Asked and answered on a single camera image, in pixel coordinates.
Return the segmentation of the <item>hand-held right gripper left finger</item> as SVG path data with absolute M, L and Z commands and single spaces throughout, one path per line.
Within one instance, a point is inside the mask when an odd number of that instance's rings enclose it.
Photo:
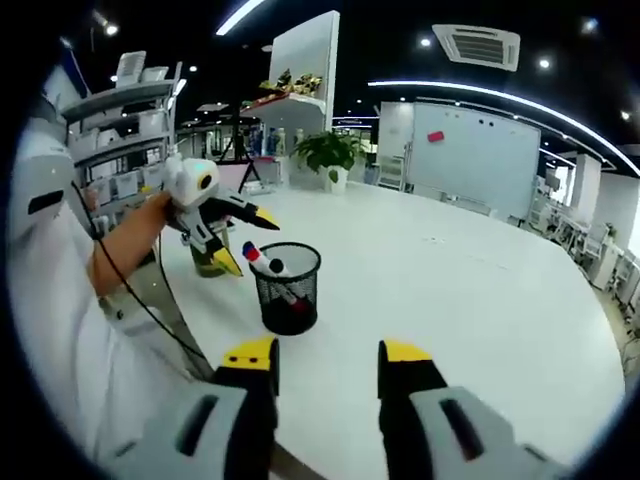
M 213 380 L 194 382 L 108 464 L 112 479 L 267 479 L 278 426 L 279 341 L 228 351 Z

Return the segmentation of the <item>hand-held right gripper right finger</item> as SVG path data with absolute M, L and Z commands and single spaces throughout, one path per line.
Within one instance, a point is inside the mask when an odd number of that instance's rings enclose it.
M 512 425 L 432 356 L 408 343 L 378 345 L 379 429 L 391 479 L 564 479 L 565 468 L 516 442 Z

